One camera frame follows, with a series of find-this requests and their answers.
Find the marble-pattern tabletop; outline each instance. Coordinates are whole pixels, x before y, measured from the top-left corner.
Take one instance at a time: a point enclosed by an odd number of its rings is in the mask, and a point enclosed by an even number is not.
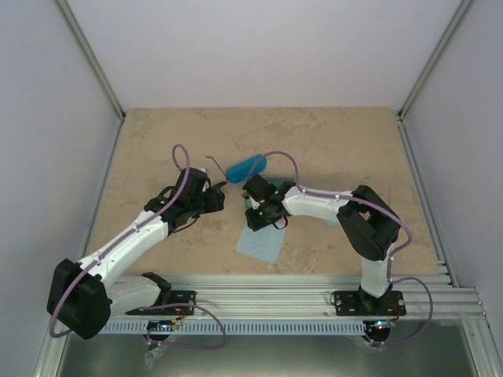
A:
[[[413,244],[395,258],[395,274],[438,273],[435,253],[389,108],[156,108],[132,109],[119,137],[88,253],[130,224],[178,170],[171,148],[182,143],[193,167],[223,179],[213,156],[229,167],[256,153],[292,154],[303,185],[332,191],[371,186],[413,230]],[[291,177],[283,156],[265,175]],[[227,185],[225,210],[203,215],[184,232],[142,255],[127,271],[161,274],[361,274],[360,257],[339,226],[298,216],[289,222],[275,263],[236,251],[244,227],[241,185]],[[401,232],[399,243],[405,240]]]

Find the light blue cloth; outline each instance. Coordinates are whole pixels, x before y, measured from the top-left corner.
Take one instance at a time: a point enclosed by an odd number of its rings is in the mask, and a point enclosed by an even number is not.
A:
[[[272,225],[253,232],[244,224],[236,251],[268,263],[275,263],[280,254],[285,233],[286,229],[276,229]]]

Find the white wall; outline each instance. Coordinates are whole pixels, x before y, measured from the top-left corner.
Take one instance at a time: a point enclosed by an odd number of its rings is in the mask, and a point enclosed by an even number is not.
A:
[[[121,105],[399,108],[459,0],[71,0]]]
[[[83,252],[118,122],[53,2],[1,4],[0,374],[28,376],[54,267]]]
[[[503,2],[477,2],[409,115],[428,195],[503,354]]]

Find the purple wire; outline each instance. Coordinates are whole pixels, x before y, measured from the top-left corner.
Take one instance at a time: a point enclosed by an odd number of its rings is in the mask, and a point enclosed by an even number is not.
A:
[[[297,165],[297,162],[295,161],[295,159],[291,155],[289,155],[287,152],[283,152],[283,151],[268,152],[268,153],[265,153],[263,156],[261,156],[259,159],[257,159],[255,161],[255,163],[251,166],[251,169],[250,169],[250,171],[248,173],[248,176],[246,177],[246,181],[251,177],[253,170],[259,164],[259,162],[262,161],[263,159],[265,159],[267,156],[271,156],[271,155],[283,155],[283,156],[287,157],[290,161],[292,161],[293,168],[295,169],[295,173],[296,173],[296,178],[295,178],[296,187],[297,187],[297,189],[299,191],[301,191],[301,192],[303,192],[303,193],[305,193],[307,195],[317,196],[319,198],[334,199],[334,195],[323,194],[321,192],[312,192],[312,191],[309,191],[309,190],[305,189],[300,184],[299,167]],[[405,222],[403,222],[398,216],[396,216],[395,214],[392,214],[389,210],[386,210],[385,208],[382,208],[382,207],[378,206],[377,204],[369,202],[368,200],[356,198],[354,196],[347,196],[347,195],[339,195],[339,199],[341,199],[341,200],[352,200],[352,201],[354,201],[356,203],[364,204],[364,205],[366,205],[368,207],[371,207],[374,210],[378,210],[380,213],[385,214],[391,220],[395,221],[407,233],[407,237],[408,237],[407,241],[404,242],[403,244],[401,244],[400,246],[396,247],[389,254],[390,259],[389,259],[389,262],[387,264],[387,278],[391,279],[391,257],[393,255],[395,255],[396,253],[398,253],[400,250],[405,249],[406,247],[408,247],[412,243],[412,238],[413,238],[412,231],[407,226],[407,224]],[[395,284],[399,284],[399,283],[401,283],[402,281],[405,281],[405,280],[415,280],[415,281],[417,281],[419,284],[421,284],[424,287],[424,289],[426,290],[426,293],[428,294],[428,299],[430,300],[430,313],[428,315],[428,319],[427,319],[426,323],[424,324],[424,326],[416,334],[411,335],[409,338],[406,338],[406,339],[403,339],[403,340],[400,340],[400,341],[397,341],[397,342],[387,342],[386,343],[386,344],[389,344],[389,345],[392,345],[392,346],[393,345],[397,345],[397,344],[403,344],[404,342],[408,342],[409,340],[413,340],[416,337],[418,337],[419,335],[421,335],[423,332],[426,331],[426,329],[428,328],[428,326],[429,326],[429,324],[431,322],[431,318],[433,317],[433,298],[431,297],[431,292],[428,289],[428,287],[426,286],[426,284],[423,283],[420,279],[418,279],[416,277],[413,277],[413,276],[408,276],[408,277],[403,277],[403,278],[397,279],[394,283]]]
[[[316,196],[318,198],[334,199],[334,195],[324,194],[324,193],[321,193],[321,192],[312,192],[312,191],[309,191],[309,190],[305,189],[300,184],[299,166],[297,165],[297,162],[292,157],[292,155],[288,154],[287,152],[283,152],[283,151],[268,152],[268,153],[265,153],[264,155],[262,155],[259,159],[257,159],[255,161],[255,163],[251,166],[251,169],[248,172],[248,176],[246,177],[246,181],[248,179],[250,179],[253,170],[260,163],[260,161],[262,161],[263,159],[265,159],[267,156],[270,156],[270,155],[282,155],[282,156],[287,157],[292,162],[293,168],[294,168],[295,173],[296,173],[296,177],[295,177],[296,187],[297,187],[297,189],[299,191],[302,191],[303,193],[305,193],[307,195]],[[405,222],[403,222],[398,216],[396,216],[395,214],[391,213],[389,210],[386,210],[385,208],[382,208],[381,206],[378,206],[377,204],[369,202],[368,200],[364,200],[364,199],[360,199],[360,198],[356,198],[354,196],[348,196],[348,195],[339,195],[339,199],[341,199],[341,200],[351,200],[353,202],[364,204],[364,205],[366,205],[368,207],[371,207],[374,210],[378,210],[380,213],[385,214],[391,220],[393,220],[398,225],[400,225],[400,227],[402,227],[403,230],[407,233],[407,241],[404,242],[403,244],[401,244],[400,246],[396,247],[392,252],[390,252],[390,255],[389,255],[390,256],[390,261],[387,264],[387,278],[388,279],[391,278],[391,257],[393,255],[395,255],[396,253],[398,253],[400,250],[405,249],[406,247],[408,247],[412,243],[412,238],[413,238],[412,231],[407,226],[407,224]]]
[[[182,168],[178,164],[178,161],[176,160],[176,150],[177,148],[180,148],[183,151],[183,154],[185,155],[185,173],[183,174],[183,179],[182,183],[180,184],[180,187],[178,188],[177,192],[173,195],[171,200],[167,202],[167,204],[162,207],[160,210],[158,210],[155,214],[153,214],[151,217],[147,218],[146,220],[142,221],[140,224],[138,224],[137,229],[143,228],[145,225],[150,223],[154,218],[157,216],[161,215],[165,210],[167,210],[173,203],[175,202],[176,199],[182,194],[182,190],[185,187],[185,184],[187,183],[187,179],[189,179],[189,168],[190,168],[190,158],[189,158],[189,152],[187,151],[187,148],[184,147],[181,144],[176,144],[173,149],[171,150],[171,156],[173,157],[173,162],[175,166],[181,170]],[[92,261],[69,285],[68,288],[64,291],[63,295],[60,298],[60,301],[57,303],[56,308],[53,311],[53,315],[50,318],[49,322],[49,334],[53,338],[61,338],[63,336],[66,336],[70,334],[72,331],[71,330],[66,330],[63,332],[60,332],[57,334],[55,332],[56,329],[56,322],[57,318],[60,315],[61,309],[63,308],[64,302],[68,299],[68,296],[71,294],[73,289],[77,286],[77,284],[82,280],[82,278],[95,266],[98,264],[98,261],[101,261],[103,258],[105,258],[117,245],[119,245],[121,242],[123,242],[127,237],[129,237],[131,234],[136,232],[135,229],[131,228],[127,232],[125,232],[121,237],[119,237],[117,240],[112,242],[100,255],[98,255],[98,260],[97,261]]]
[[[166,304],[166,305],[158,305],[158,306],[147,306],[145,308],[141,308],[142,310],[155,310],[155,309],[166,309],[166,308],[179,308],[179,307],[188,307],[188,308],[194,308],[198,309],[203,313],[206,313],[208,316],[210,316],[220,327],[220,330],[222,331],[222,341],[219,344],[216,344],[214,346],[198,346],[197,344],[187,344],[187,343],[180,343],[180,342],[163,342],[163,341],[156,341],[150,338],[150,331],[147,331],[147,341],[151,342],[153,344],[156,344],[160,346],[161,344],[165,346],[173,346],[173,347],[181,347],[181,348],[190,348],[192,350],[218,350],[222,348],[226,344],[226,339],[227,339],[227,334],[226,334],[226,327],[223,325],[223,323],[220,321],[219,318],[217,318],[216,315],[214,315],[212,312],[210,312],[208,309],[205,309],[202,306],[196,305],[196,304],[188,304],[188,303],[178,303],[178,304]]]
[[[365,334],[365,337],[367,338],[368,341],[370,341],[370,344],[372,346],[375,346],[375,345],[377,347],[381,347],[381,346],[398,346],[400,344],[404,344],[404,343],[410,342],[411,340],[414,340],[415,338],[417,338],[418,336],[420,336],[421,334],[423,334],[426,331],[426,329],[428,328],[428,326],[430,325],[431,319],[433,318],[433,297],[431,296],[430,290],[428,289],[428,287],[426,286],[426,284],[421,279],[418,279],[415,276],[402,277],[400,279],[395,280],[395,284],[400,284],[402,281],[406,281],[406,280],[415,280],[417,283],[421,284],[423,286],[424,290],[426,291],[426,294],[428,295],[428,300],[430,302],[430,312],[428,313],[428,318],[427,318],[426,322],[424,323],[423,327],[418,332],[416,332],[415,334],[412,334],[408,338],[405,338],[405,339],[402,339],[402,340],[398,340],[398,341],[395,341],[395,342],[383,342],[383,343],[374,342],[367,334]]]

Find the purple cable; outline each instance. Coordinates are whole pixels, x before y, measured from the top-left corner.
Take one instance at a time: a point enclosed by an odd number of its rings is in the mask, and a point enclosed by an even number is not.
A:
[[[424,290],[426,291],[426,294],[428,295],[428,300],[430,302],[430,312],[428,313],[428,318],[427,318],[426,322],[424,323],[423,327],[418,332],[416,332],[415,334],[412,334],[408,338],[405,338],[405,339],[402,339],[402,340],[398,340],[398,341],[395,341],[395,342],[382,342],[382,343],[374,342],[367,334],[365,334],[365,337],[370,342],[371,346],[374,346],[374,344],[376,344],[376,347],[381,347],[381,346],[398,346],[400,344],[404,344],[404,343],[410,342],[411,340],[414,340],[415,338],[417,338],[418,336],[420,336],[421,334],[423,334],[426,331],[426,329],[428,328],[428,326],[430,325],[431,319],[433,318],[433,297],[431,296],[430,290],[428,289],[428,287],[426,286],[426,284],[421,279],[418,279],[415,276],[402,277],[400,279],[395,280],[395,284],[400,284],[402,281],[406,281],[406,280],[415,280],[417,283],[421,284],[423,286]]]
[[[171,205],[173,205],[173,203],[175,202],[176,199],[178,199],[178,197],[182,194],[182,190],[184,189],[185,187],[185,183],[187,183],[187,179],[189,178],[189,168],[190,168],[190,158],[189,158],[189,152],[187,152],[187,149],[181,145],[181,144],[176,144],[172,151],[171,151],[171,156],[173,157],[173,162],[174,164],[176,165],[176,167],[181,170],[182,168],[180,167],[180,165],[178,164],[177,160],[176,160],[176,156],[175,156],[175,153],[176,153],[176,149],[177,148],[180,148],[182,151],[183,151],[183,154],[185,155],[185,166],[186,166],[186,169],[185,169],[185,173],[183,174],[183,179],[182,179],[182,183],[180,184],[180,187],[178,188],[177,192],[173,195],[173,197],[171,198],[171,200],[169,200],[167,202],[167,204],[162,207],[160,210],[158,210],[155,214],[153,214],[151,217],[147,218],[146,220],[144,220],[143,222],[141,222],[140,224],[138,224],[137,226],[137,229],[141,229],[143,228],[145,225],[147,225],[148,223],[150,223],[154,218],[156,218],[157,216],[159,216],[160,214],[162,214],[165,210],[167,210],[169,207],[171,207]],[[127,232],[125,232],[121,237],[119,237],[117,240],[115,240],[113,243],[111,243],[104,251],[103,253],[101,253],[100,255],[98,255],[98,261],[101,261],[103,258],[105,258],[109,253],[110,251],[112,251],[117,245],[119,245],[121,242],[123,242],[127,237],[129,237],[131,234],[133,234],[136,230],[135,229],[130,229],[128,230]],[[57,334],[55,332],[55,328],[56,328],[56,322],[57,322],[57,318],[59,317],[60,315],[60,312],[61,312],[61,309],[63,308],[63,304],[64,302],[67,300],[68,296],[71,294],[71,292],[73,291],[73,289],[77,286],[77,284],[80,282],[80,280],[82,280],[82,278],[95,266],[98,264],[98,261],[92,261],[69,285],[68,285],[68,288],[66,288],[66,290],[64,291],[63,295],[61,296],[60,298],[60,301],[57,303],[56,305],[56,308],[54,309],[53,311],[53,315],[51,316],[50,318],[50,322],[49,322],[49,334],[51,337],[53,338],[61,338],[63,336],[66,336],[68,334],[70,334],[72,331],[71,330],[66,330],[66,331],[63,331],[63,332],[60,332],[59,334]]]
[[[216,315],[214,315],[212,312],[210,312],[208,309],[205,309],[202,306],[196,305],[196,304],[185,304],[185,303],[178,303],[178,304],[166,304],[166,305],[159,305],[159,306],[148,306],[145,308],[141,308],[142,310],[154,310],[154,309],[166,309],[166,308],[178,308],[178,307],[189,307],[189,308],[194,308],[198,309],[203,313],[206,313],[208,316],[213,318],[217,325],[220,327],[220,330],[222,330],[222,341],[214,346],[198,346],[197,344],[186,344],[186,343],[180,343],[180,342],[162,342],[162,341],[156,341],[152,340],[150,338],[150,331],[147,331],[147,341],[151,343],[157,343],[158,346],[161,344],[165,346],[173,346],[173,347],[181,347],[181,348],[190,348],[192,350],[218,350],[222,348],[226,344],[226,328],[223,325],[223,323],[220,321],[219,318],[217,318]]]
[[[257,159],[255,161],[255,163],[251,166],[251,169],[250,169],[250,171],[248,173],[248,176],[246,177],[246,181],[248,179],[250,179],[250,176],[252,175],[253,170],[260,163],[260,161],[262,161],[263,159],[265,159],[267,156],[270,156],[270,155],[283,155],[283,156],[287,157],[290,161],[292,161],[293,168],[294,168],[294,170],[296,172],[296,178],[295,178],[296,187],[297,187],[297,189],[299,191],[302,191],[303,193],[305,193],[307,195],[317,196],[318,198],[334,199],[334,195],[323,194],[323,193],[320,193],[320,192],[312,192],[312,191],[309,191],[309,190],[305,189],[300,184],[299,166],[297,165],[297,162],[295,161],[295,159],[290,154],[288,154],[287,152],[283,152],[283,151],[268,152],[268,153],[265,153],[263,156],[261,156],[259,159]],[[377,204],[369,202],[368,200],[364,200],[364,199],[360,199],[360,198],[355,198],[354,196],[347,196],[347,195],[340,195],[339,199],[341,199],[341,200],[351,200],[353,202],[364,204],[364,205],[366,205],[368,207],[371,207],[374,210],[378,210],[380,213],[385,214],[391,220],[393,220],[398,225],[400,225],[400,227],[402,227],[403,230],[407,233],[407,237],[408,237],[407,241],[404,242],[403,244],[401,244],[400,246],[396,247],[392,252],[390,252],[390,255],[389,255],[390,256],[390,261],[389,261],[389,263],[387,265],[387,277],[388,277],[388,279],[391,278],[391,257],[393,257],[393,255],[395,255],[396,253],[398,253],[400,250],[405,249],[406,247],[408,247],[412,243],[412,238],[413,238],[412,231],[407,226],[407,224],[405,222],[403,222],[398,216],[396,216],[395,214],[392,214],[389,210],[386,210],[385,208],[382,208],[382,207],[378,206]]]
[[[295,159],[291,155],[289,155],[287,152],[283,152],[283,151],[268,152],[268,153],[265,153],[261,158],[257,159],[255,161],[255,163],[253,164],[253,166],[251,167],[250,172],[248,173],[248,176],[246,177],[246,181],[250,178],[253,170],[259,164],[259,162],[262,161],[262,159],[265,159],[267,156],[270,156],[270,155],[283,155],[283,156],[287,157],[290,161],[292,161],[293,168],[295,169],[295,172],[296,172],[296,187],[297,187],[297,189],[299,191],[302,191],[303,193],[305,193],[307,195],[317,196],[319,198],[329,198],[329,199],[333,199],[334,198],[334,195],[323,194],[323,193],[320,193],[320,192],[311,192],[311,191],[306,190],[300,184],[299,167],[297,166],[297,162],[295,161]],[[382,208],[382,207],[380,207],[380,206],[378,206],[378,205],[376,205],[376,204],[374,204],[372,202],[369,202],[368,200],[364,200],[364,199],[360,199],[360,198],[355,198],[354,196],[347,196],[347,195],[339,195],[339,199],[341,199],[341,200],[352,200],[352,201],[354,201],[356,203],[360,203],[360,204],[364,204],[366,206],[369,206],[369,207],[373,208],[374,210],[378,210],[380,213],[385,214],[386,216],[388,216],[389,218],[391,218],[391,220],[395,221],[407,233],[407,236],[408,236],[407,241],[404,242],[403,244],[401,244],[400,246],[396,247],[392,252],[390,252],[390,255],[389,255],[390,259],[389,259],[389,262],[387,264],[387,278],[391,279],[391,257],[393,255],[395,255],[396,253],[398,253],[400,250],[403,250],[404,248],[408,247],[412,243],[412,238],[413,238],[412,231],[395,214],[392,214],[389,210],[386,210],[385,208]],[[433,317],[433,298],[431,297],[431,292],[428,289],[428,287],[426,286],[426,284],[423,283],[420,279],[418,279],[416,277],[413,277],[413,276],[403,277],[401,279],[396,280],[394,283],[395,284],[399,284],[399,283],[401,283],[402,281],[405,281],[405,280],[415,280],[415,281],[417,281],[419,284],[421,284],[424,287],[424,289],[426,290],[426,293],[428,294],[428,299],[430,300],[430,313],[428,315],[428,319],[427,319],[426,323],[424,324],[424,326],[416,334],[411,335],[409,338],[403,339],[401,341],[387,342],[386,344],[389,344],[389,345],[403,344],[404,342],[408,342],[409,340],[415,339],[417,336],[421,335],[428,328],[428,326],[429,326],[429,324],[431,322],[431,318]]]

